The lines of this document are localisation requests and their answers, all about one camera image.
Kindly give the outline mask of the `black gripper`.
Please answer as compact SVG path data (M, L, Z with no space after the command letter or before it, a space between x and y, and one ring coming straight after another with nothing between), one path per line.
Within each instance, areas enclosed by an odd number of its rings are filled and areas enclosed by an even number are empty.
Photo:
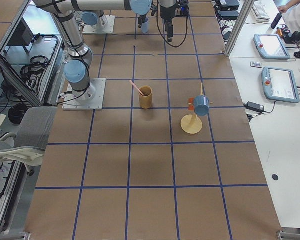
M146 22L147 22L147 15L146 15L146 14L145 14L145 15L140 15L140 16L138 17L137 23L138 23L138 27L139 27L139 28L142 28L143 25L144 25Z
M165 31L167 34L167 41L169 43L172 42L172 38L174 37L174 26L173 26L173 21L171 19L165 19L164 20L164 27L165 27Z

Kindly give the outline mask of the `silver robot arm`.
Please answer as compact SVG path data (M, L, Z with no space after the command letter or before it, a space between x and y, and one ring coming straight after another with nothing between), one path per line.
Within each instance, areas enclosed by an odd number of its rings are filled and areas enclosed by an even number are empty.
M72 60L91 62L92 52L84 44L82 34L74 17L74 11L102 12L104 10L133 11L139 16L138 25L143 33L149 30L147 14L155 11L152 0L35 0L37 8L50 13L57 21L57 29L68 46Z
M176 0L158 0L157 3L160 6L160 17L164 20L165 28L173 29L173 18L176 16L177 1ZM146 5L140 6L137 12L138 17L138 27L142 29L144 33L146 30L146 23L148 22L147 14L151 9L153 4L152 0L147 0Z

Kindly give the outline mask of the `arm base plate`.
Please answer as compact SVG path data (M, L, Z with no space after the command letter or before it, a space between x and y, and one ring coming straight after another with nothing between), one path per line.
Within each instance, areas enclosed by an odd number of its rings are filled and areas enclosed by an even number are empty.
M73 91L71 85L68 84L67 91L71 94L65 95L62 109L65 111L102 110L106 82L105 78L91 79L90 86L85 93Z
M114 15L104 15L98 19L96 25L85 25L83 28L84 35L106 35L114 32L115 25Z

